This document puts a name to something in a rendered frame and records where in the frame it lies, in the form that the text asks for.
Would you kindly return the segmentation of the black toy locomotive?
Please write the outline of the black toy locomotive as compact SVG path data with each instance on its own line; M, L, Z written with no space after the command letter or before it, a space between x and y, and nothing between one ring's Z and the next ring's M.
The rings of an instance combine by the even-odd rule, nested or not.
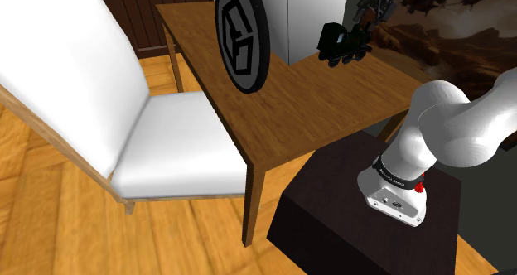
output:
M321 32L317 49L318 59L327 60L333 68L340 62L344 65L353 60L362 60L372 47L368 45L371 39L370 23L364 27L356 23L350 31L336 22L326 23Z

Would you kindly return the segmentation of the white box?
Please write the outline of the white box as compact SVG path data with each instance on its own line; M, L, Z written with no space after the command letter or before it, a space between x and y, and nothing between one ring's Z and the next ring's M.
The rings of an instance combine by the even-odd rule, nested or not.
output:
M343 22L347 0L262 0L271 51L288 65L317 53L323 26Z

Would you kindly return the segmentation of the black round disc grey emblem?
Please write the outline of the black round disc grey emblem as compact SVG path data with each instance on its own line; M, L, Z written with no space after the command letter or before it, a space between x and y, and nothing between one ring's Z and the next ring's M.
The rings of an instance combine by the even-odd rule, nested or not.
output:
M259 91L270 64L270 35L262 0L215 0L215 28L222 61L234 86Z

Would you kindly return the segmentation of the wooden table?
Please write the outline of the wooden table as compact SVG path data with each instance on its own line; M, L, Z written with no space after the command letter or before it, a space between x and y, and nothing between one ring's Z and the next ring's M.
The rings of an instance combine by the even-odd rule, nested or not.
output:
M400 123L420 82L378 58L329 68L272 55L263 88L243 94L221 60L213 2L157 5L183 57L245 160L242 241L249 246L267 171L387 118Z

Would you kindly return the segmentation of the dark robot stand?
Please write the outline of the dark robot stand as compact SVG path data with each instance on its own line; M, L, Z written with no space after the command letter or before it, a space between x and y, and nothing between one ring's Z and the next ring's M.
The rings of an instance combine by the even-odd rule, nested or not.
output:
M455 275L461 182L425 173L427 213L411 227L357 186L387 143L359 131L314 152L281 195L268 240L307 275Z

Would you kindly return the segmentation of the white cushioned wooden chair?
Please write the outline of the white cushioned wooden chair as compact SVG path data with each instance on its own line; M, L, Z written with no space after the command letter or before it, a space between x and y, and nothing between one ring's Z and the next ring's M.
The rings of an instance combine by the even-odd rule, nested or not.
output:
M0 0L0 102L128 209L245 191L205 94L151 95L103 0Z

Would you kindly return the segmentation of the brown landscape wall picture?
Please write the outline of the brown landscape wall picture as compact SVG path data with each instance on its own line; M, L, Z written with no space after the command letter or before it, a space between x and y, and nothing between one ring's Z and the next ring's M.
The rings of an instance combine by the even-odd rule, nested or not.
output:
M360 0L348 0L343 24L352 27ZM386 22L371 32L373 56L424 83L448 80L477 99L509 68L471 36L517 37L517 0L395 0Z

